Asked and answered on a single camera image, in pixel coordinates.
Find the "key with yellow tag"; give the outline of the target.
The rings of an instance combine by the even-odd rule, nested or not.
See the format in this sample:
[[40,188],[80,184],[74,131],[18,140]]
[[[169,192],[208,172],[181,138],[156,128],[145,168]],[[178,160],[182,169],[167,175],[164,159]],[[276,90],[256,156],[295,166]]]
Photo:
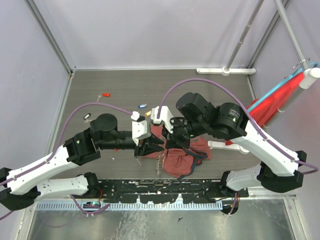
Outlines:
[[150,110],[150,111],[148,111],[148,112],[145,113],[145,116],[148,117],[148,116],[151,115],[151,113],[152,113],[152,111]]

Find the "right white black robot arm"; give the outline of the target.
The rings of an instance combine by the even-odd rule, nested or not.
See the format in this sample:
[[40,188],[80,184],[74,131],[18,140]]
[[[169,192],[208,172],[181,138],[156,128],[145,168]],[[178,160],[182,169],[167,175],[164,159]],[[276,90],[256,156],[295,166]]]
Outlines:
[[214,107],[200,94],[188,92],[176,103],[182,117],[170,118],[170,130],[164,130],[166,148],[190,147],[191,139],[208,134],[216,139],[238,144],[260,159],[260,164],[240,171],[225,171],[219,191],[225,197],[245,188],[262,186],[276,193],[302,187],[304,175],[299,161],[306,160],[304,151],[292,151],[282,145],[272,146],[271,137],[255,129],[241,107],[224,103]]

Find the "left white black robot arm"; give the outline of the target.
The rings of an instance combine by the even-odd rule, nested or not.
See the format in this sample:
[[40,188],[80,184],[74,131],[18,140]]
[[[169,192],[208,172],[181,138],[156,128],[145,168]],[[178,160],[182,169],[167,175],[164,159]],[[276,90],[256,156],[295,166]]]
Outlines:
[[47,156],[19,169],[2,168],[0,203],[10,211],[18,211],[45,198],[65,195],[95,198],[101,191],[95,173],[74,178],[54,179],[57,174],[75,169],[101,157],[101,150],[133,150],[141,157],[161,152],[164,141],[151,132],[144,117],[132,122],[131,131],[119,131],[117,118],[104,113],[90,122],[90,127]]

